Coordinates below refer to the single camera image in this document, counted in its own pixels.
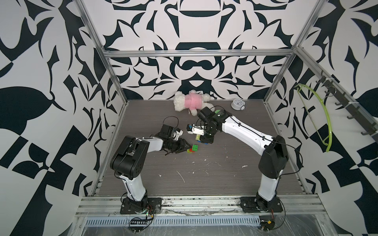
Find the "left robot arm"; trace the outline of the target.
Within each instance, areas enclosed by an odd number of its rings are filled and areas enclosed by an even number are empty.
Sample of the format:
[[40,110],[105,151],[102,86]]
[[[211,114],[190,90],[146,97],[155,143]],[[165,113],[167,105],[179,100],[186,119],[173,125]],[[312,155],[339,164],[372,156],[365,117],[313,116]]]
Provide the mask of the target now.
[[148,193],[141,179],[141,172],[147,154],[155,151],[165,151],[166,154],[181,153],[192,146],[183,138],[164,139],[151,136],[136,138],[126,136],[110,161],[110,168],[116,178],[123,181],[127,197],[122,203],[128,203],[141,211],[147,208]]

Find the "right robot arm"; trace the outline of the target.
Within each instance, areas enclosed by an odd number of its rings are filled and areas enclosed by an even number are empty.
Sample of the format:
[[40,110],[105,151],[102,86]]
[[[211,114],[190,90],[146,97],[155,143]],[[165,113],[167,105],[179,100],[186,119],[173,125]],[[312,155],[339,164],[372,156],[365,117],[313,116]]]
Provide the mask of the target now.
[[242,141],[260,155],[258,168],[262,177],[256,198],[263,204],[272,202],[277,197],[279,178],[288,162],[285,139],[280,135],[273,137],[264,134],[224,109],[212,111],[206,107],[197,116],[204,122],[201,142],[211,144],[215,134],[223,132]]

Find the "white teddy bear pink shirt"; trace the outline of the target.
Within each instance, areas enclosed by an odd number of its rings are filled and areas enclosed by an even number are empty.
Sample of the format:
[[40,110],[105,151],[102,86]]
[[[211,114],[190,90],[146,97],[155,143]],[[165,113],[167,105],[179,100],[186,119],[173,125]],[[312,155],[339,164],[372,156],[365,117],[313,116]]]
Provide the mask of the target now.
[[188,94],[183,94],[181,91],[177,91],[174,95],[174,109],[177,112],[188,109],[192,116],[197,116],[198,110],[209,108],[214,111],[214,105],[209,103],[211,96],[207,93],[200,94],[195,90],[189,91]]

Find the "white alarm clock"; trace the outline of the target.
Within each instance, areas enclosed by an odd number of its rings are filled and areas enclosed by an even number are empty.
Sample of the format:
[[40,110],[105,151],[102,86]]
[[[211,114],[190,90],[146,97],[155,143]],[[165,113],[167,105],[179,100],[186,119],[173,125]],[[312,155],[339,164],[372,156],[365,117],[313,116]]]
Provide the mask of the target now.
[[245,101],[242,99],[234,99],[231,103],[231,108],[236,111],[243,111],[246,108]]

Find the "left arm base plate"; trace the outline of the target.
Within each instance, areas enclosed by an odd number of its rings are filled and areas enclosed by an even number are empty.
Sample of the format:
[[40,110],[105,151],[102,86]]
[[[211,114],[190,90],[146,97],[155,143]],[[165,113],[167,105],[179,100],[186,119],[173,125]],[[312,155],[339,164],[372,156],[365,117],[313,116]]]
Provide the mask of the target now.
[[120,209],[120,214],[143,214],[157,213],[161,210],[162,198],[144,197],[137,202],[130,198],[124,198]]

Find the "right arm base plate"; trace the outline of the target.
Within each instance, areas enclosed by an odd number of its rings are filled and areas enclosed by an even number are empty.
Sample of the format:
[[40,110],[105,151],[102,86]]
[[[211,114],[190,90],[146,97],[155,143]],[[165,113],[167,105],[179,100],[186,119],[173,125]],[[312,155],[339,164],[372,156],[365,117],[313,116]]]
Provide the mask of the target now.
[[277,196],[274,196],[270,201],[259,195],[255,197],[240,197],[240,207],[246,213],[283,212],[282,203]]

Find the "aluminium frame rail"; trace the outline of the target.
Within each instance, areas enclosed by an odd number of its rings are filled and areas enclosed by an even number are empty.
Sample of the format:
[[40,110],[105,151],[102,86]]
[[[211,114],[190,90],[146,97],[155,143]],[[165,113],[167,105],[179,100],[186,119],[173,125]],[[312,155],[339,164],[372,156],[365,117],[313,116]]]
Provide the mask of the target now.
[[227,56],[289,56],[292,49],[224,49],[224,50],[147,50],[147,51],[108,51],[106,58],[126,57],[227,57]]

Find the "black wall hook rail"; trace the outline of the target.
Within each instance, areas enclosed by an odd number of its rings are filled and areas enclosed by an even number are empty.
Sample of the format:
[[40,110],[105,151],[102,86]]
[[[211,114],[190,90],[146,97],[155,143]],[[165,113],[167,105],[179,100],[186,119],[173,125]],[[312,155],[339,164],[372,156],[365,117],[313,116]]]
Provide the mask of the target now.
[[316,75],[319,78],[317,84],[326,89],[324,98],[334,98],[335,105],[346,109],[349,113],[347,119],[355,120],[363,128],[364,131],[361,132],[361,135],[370,136],[378,142],[378,121],[335,78],[328,78],[324,71],[316,73]]

